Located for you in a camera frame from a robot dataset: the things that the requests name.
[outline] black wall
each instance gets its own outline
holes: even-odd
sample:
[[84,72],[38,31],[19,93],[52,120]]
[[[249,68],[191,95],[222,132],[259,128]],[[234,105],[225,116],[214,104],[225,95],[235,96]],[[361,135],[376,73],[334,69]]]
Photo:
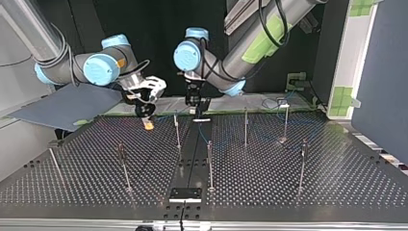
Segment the black wall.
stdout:
[[[61,28],[76,53],[96,52],[100,40],[125,34],[139,61],[150,60],[146,76],[167,82],[165,95],[184,95],[185,83],[172,55],[191,26],[210,31],[210,50],[219,58],[228,52],[223,33],[225,0],[38,0],[46,16]],[[321,22],[323,6],[313,13]],[[286,86],[289,72],[314,72],[319,34],[305,35],[293,28],[289,45],[269,58],[257,77],[248,81],[246,92],[277,92]],[[207,85],[204,96],[221,96]]]

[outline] wall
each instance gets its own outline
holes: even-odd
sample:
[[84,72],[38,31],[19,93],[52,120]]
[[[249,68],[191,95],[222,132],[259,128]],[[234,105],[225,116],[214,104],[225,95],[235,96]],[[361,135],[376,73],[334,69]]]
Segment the wall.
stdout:
[[401,162],[408,163],[408,1],[378,4],[352,125]]
[[[13,29],[0,16],[0,65],[30,57]],[[34,72],[34,61],[0,66],[0,181],[46,150],[55,139],[49,128],[3,118],[8,113],[50,93]]]

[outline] white panel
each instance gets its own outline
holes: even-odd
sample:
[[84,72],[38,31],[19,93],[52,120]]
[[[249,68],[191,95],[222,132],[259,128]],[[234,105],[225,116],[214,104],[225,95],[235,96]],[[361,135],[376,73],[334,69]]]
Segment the white panel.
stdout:
[[[30,57],[30,52],[6,20],[0,16],[0,65],[13,64]],[[10,108],[49,94],[34,72],[34,61],[0,67],[0,117]]]
[[53,129],[19,120],[0,128],[0,181],[44,152],[55,138]]
[[[346,19],[339,60],[329,100],[329,109],[335,87],[353,88],[351,96],[356,97],[357,95],[376,10],[377,5],[374,5],[370,15],[348,16]],[[330,116],[330,112],[327,115],[330,119],[351,119],[352,112],[353,108],[349,108],[347,116]]]

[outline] orange object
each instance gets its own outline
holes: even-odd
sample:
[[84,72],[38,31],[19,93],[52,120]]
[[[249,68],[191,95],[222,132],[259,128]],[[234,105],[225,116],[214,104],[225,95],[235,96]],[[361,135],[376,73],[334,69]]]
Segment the orange object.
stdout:
[[154,129],[153,123],[152,122],[144,123],[144,129],[146,129],[147,131],[153,130]]
[[117,67],[122,68],[125,65],[126,65],[125,59],[121,59],[121,60],[117,61]]

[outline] perforated metal table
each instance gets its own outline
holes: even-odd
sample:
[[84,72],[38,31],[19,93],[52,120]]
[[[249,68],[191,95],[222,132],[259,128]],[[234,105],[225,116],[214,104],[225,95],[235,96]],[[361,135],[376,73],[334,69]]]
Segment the perforated metal table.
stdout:
[[[280,143],[279,115],[249,114],[247,147],[243,115],[211,118],[200,124],[178,117],[180,151],[172,116],[159,118],[153,131],[133,117],[99,117],[54,150],[62,176],[46,152],[0,183],[0,227],[29,218],[121,220],[123,228],[133,222],[177,229],[182,221],[185,227],[209,222],[213,229],[407,229],[408,178],[324,115],[291,114],[288,140]],[[303,139],[310,155],[300,189]],[[129,157],[130,193],[116,157],[120,142]],[[173,188],[199,188],[202,201],[170,203]]]

